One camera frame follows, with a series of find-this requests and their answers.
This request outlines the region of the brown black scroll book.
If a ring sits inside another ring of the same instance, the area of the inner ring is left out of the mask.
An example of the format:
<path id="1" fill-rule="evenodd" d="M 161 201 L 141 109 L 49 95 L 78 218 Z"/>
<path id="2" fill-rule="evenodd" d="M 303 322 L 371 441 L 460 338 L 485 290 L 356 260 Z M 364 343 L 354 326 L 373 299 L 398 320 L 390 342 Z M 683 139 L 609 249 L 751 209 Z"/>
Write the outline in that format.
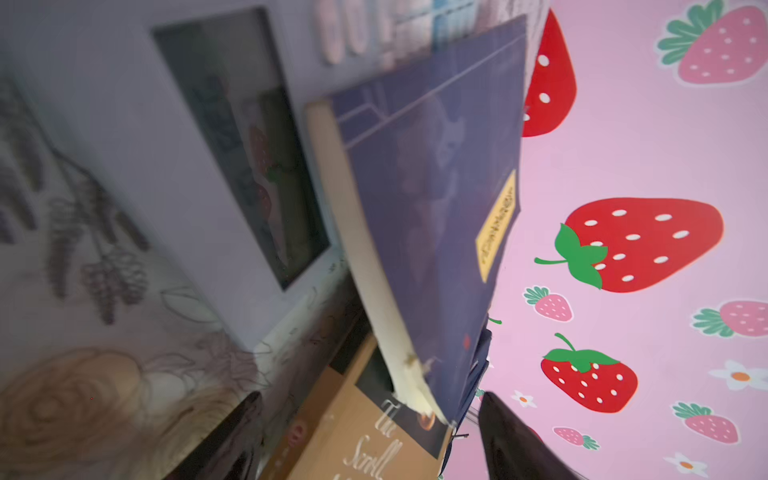
<path id="1" fill-rule="evenodd" d="M 398 401 L 374 336 L 349 334 L 313 386 L 263 479 L 435 479 L 453 430 Z"/>

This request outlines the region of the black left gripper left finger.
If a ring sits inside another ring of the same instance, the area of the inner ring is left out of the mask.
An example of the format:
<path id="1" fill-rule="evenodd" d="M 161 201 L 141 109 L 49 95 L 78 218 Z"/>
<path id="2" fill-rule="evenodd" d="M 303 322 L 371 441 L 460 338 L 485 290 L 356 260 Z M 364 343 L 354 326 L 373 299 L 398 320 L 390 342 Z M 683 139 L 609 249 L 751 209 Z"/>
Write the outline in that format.
<path id="1" fill-rule="evenodd" d="M 261 393 L 250 393 L 165 478 L 256 479 L 263 443 L 262 409 Z"/>

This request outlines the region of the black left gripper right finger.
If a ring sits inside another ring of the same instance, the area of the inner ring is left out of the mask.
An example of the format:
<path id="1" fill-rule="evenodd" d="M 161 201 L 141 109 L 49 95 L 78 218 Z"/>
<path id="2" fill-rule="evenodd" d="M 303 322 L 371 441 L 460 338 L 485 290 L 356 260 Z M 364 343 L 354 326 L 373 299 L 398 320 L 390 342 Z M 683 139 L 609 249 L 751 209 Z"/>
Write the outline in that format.
<path id="1" fill-rule="evenodd" d="M 490 479 L 578 479 L 578 476 L 490 391 L 486 391 L 482 398 L 478 422 Z"/>

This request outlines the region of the dark blue Chinese book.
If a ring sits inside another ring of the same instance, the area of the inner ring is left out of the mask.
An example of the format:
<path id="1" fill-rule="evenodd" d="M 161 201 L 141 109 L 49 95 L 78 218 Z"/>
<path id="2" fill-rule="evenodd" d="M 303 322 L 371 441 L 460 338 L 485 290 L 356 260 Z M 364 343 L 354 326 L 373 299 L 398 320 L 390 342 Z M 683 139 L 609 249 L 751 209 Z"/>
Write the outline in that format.
<path id="1" fill-rule="evenodd" d="M 447 424 L 520 211 L 527 50 L 518 17 L 305 108 L 395 395 Z"/>

